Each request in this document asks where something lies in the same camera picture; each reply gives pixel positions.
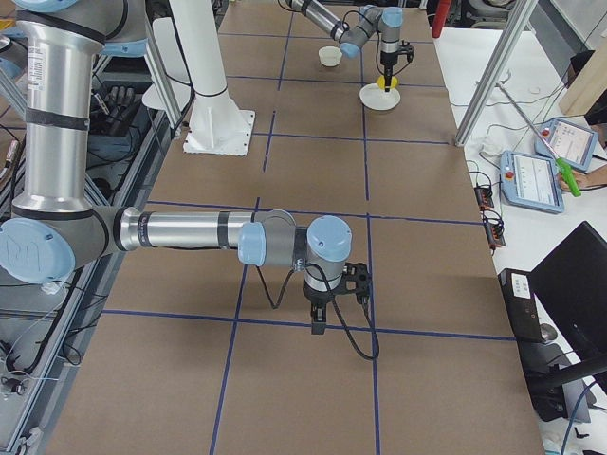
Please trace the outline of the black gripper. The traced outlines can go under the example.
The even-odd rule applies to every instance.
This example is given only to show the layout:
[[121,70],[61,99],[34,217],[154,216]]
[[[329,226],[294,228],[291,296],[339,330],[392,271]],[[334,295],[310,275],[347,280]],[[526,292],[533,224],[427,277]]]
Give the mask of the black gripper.
[[311,305],[311,333],[324,334],[326,330],[326,306],[338,294],[337,289],[319,291],[307,282],[303,283],[303,294]]
[[392,72],[394,71],[395,66],[395,53],[381,50],[379,52],[379,63],[381,65],[381,71],[387,72],[387,78],[385,74],[383,76],[383,90],[384,92],[388,92],[391,90],[392,86]]

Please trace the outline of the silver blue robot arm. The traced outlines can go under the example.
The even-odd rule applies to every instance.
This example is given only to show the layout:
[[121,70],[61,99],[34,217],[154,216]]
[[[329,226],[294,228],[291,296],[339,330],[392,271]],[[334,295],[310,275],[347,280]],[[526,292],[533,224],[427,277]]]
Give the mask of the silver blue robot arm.
[[84,195],[94,59],[149,49],[141,1],[20,1],[28,40],[23,191],[1,226],[1,265],[22,282],[43,284],[118,251],[140,247],[234,250],[243,264],[303,273],[311,329],[347,290],[352,233],[326,215],[300,227],[282,210],[267,213],[143,212],[96,206]]
[[379,87],[386,93],[395,88],[398,58],[401,55],[407,56],[403,68],[414,59],[414,47],[400,39],[404,22],[402,8],[367,5],[356,10],[359,21],[355,25],[349,25],[345,20],[346,14],[341,19],[319,1],[286,1],[285,4],[327,33],[339,44],[342,54],[350,58],[358,56],[364,45],[377,34],[379,62],[382,65],[379,74],[383,78]]

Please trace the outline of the person hand on table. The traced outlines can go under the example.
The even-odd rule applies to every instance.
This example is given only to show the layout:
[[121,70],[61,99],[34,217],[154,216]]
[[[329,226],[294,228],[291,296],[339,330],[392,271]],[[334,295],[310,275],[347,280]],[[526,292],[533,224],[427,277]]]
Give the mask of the person hand on table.
[[588,173],[572,171],[575,176],[579,189],[586,190],[607,184],[607,166],[601,166]]

